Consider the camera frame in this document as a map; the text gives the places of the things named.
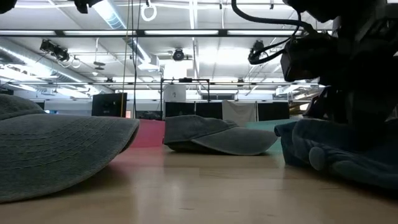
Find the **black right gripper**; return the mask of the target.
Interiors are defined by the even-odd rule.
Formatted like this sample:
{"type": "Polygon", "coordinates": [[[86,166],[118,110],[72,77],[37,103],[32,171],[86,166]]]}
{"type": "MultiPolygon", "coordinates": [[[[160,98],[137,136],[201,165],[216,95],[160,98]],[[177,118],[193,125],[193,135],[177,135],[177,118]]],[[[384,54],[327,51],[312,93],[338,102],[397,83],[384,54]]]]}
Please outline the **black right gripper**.
{"type": "MultiPolygon", "coordinates": [[[[366,78],[397,63],[397,6],[331,6],[333,36],[328,40],[331,68],[328,84],[358,88],[366,78]]],[[[303,116],[329,120],[325,87],[311,99],[303,116]]],[[[348,124],[365,132],[381,129],[394,108],[394,94],[353,90],[345,96],[348,124]]]]}

